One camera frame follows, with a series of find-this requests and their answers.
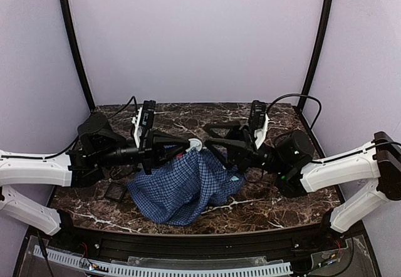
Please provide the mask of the blue checked shirt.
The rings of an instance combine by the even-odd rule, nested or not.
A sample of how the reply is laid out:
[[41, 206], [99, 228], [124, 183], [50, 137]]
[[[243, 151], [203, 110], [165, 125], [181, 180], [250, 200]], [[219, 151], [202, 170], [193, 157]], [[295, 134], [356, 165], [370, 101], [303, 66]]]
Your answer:
[[244, 183], [244, 174], [225, 169], [207, 149], [192, 149], [181, 157], [139, 172], [127, 189], [139, 211], [158, 224], [186, 226], [207, 206], [221, 206]]

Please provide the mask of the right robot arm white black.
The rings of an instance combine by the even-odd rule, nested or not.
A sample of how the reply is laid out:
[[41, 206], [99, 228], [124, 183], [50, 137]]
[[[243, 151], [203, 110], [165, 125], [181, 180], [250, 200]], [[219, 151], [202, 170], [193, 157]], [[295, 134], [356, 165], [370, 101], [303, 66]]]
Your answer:
[[367, 180], [344, 204], [325, 214], [322, 234], [344, 233], [384, 203], [400, 200], [400, 143], [385, 132], [375, 133], [372, 141], [352, 151], [315, 160], [315, 148], [300, 130], [280, 135], [272, 147], [264, 143], [266, 126], [208, 123], [204, 130], [210, 135], [206, 148], [226, 169], [244, 173], [257, 168], [276, 174], [275, 186], [287, 198]]

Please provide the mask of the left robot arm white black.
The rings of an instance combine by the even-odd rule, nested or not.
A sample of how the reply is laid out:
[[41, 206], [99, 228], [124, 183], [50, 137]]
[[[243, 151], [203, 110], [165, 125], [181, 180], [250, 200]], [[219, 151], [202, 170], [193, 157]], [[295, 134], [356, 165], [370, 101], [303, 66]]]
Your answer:
[[94, 113], [78, 127], [81, 148], [56, 155], [1, 152], [1, 212], [49, 236], [70, 238], [75, 234], [70, 215], [48, 208], [13, 189], [15, 184], [48, 184], [85, 188], [102, 180], [103, 169], [141, 165], [152, 169], [190, 149], [190, 141], [153, 129], [153, 116], [134, 126], [133, 139], [112, 130], [107, 117]]

